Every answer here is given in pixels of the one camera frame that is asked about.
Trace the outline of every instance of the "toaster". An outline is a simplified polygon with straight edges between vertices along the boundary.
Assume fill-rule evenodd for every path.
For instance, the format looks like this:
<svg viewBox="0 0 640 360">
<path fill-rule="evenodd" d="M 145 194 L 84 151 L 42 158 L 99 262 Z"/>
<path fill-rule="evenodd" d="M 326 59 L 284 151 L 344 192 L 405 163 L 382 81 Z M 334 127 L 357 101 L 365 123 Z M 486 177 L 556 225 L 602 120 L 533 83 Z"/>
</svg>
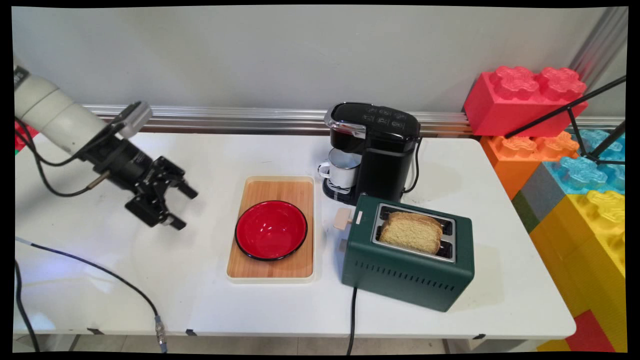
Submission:
<svg viewBox="0 0 640 360">
<path fill-rule="evenodd" d="M 348 209 L 342 210 L 348 217 Z M 428 254 L 380 242 L 382 225 L 396 211 L 437 220 L 442 226 L 440 250 Z M 345 285 L 447 311 L 474 278 L 471 219 L 363 194 L 350 221 L 342 267 Z"/>
</svg>

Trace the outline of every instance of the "black coffee maker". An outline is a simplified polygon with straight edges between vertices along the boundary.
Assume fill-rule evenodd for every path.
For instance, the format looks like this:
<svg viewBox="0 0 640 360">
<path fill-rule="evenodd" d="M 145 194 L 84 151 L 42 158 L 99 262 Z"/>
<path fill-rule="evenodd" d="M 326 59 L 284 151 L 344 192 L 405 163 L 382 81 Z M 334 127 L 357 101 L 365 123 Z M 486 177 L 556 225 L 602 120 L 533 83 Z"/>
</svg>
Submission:
<svg viewBox="0 0 640 360">
<path fill-rule="evenodd" d="M 327 111 L 324 123 L 331 128 L 331 145 L 362 155 L 355 185 L 350 189 L 323 181 L 324 194 L 355 205 L 361 193 L 399 202 L 406 190 L 412 154 L 420 141 L 418 120 L 403 111 L 359 102 L 343 102 Z"/>
</svg>

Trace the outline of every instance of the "toast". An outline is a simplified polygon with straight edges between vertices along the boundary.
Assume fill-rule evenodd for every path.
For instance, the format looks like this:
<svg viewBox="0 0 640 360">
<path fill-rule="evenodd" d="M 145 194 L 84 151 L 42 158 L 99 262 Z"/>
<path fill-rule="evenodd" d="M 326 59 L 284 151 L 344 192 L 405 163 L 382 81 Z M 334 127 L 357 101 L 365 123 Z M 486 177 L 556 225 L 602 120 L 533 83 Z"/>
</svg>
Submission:
<svg viewBox="0 0 640 360">
<path fill-rule="evenodd" d="M 382 225 L 383 243 L 436 254 L 440 250 L 442 226 L 434 218 L 416 213 L 395 212 Z"/>
</svg>

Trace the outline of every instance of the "floor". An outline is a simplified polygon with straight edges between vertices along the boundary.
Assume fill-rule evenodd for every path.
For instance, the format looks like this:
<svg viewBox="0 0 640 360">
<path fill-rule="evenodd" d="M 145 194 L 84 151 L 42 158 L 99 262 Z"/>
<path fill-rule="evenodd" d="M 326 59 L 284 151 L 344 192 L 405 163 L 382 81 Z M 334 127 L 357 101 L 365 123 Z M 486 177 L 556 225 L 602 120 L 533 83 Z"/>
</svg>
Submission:
<svg viewBox="0 0 640 360">
<path fill-rule="evenodd" d="M 46 335 L 38 336 L 43 343 Z M 169 353 L 235 355 L 344 355 L 347 338 L 266 338 L 169 336 Z M 13 352 L 30 346 L 29 336 L 14 341 Z M 155 336 L 80 335 L 73 351 L 159 352 Z M 355 339 L 352 355 L 445 354 L 438 339 Z"/>
</svg>

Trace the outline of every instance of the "bamboo tray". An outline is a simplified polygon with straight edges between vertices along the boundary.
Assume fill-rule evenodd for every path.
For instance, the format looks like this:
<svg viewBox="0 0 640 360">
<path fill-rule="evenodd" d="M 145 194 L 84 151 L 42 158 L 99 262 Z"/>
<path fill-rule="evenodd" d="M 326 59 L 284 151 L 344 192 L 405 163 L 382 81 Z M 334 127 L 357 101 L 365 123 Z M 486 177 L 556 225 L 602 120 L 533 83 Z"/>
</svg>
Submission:
<svg viewBox="0 0 640 360">
<path fill-rule="evenodd" d="M 260 261 L 245 255 L 231 239 L 227 277 L 241 284 L 296 284 L 310 282 L 316 263 L 314 179 L 310 176 L 251 176 L 244 182 L 238 218 L 248 208 L 267 200 L 294 204 L 307 218 L 307 237 L 290 256 L 276 261 Z"/>
</svg>

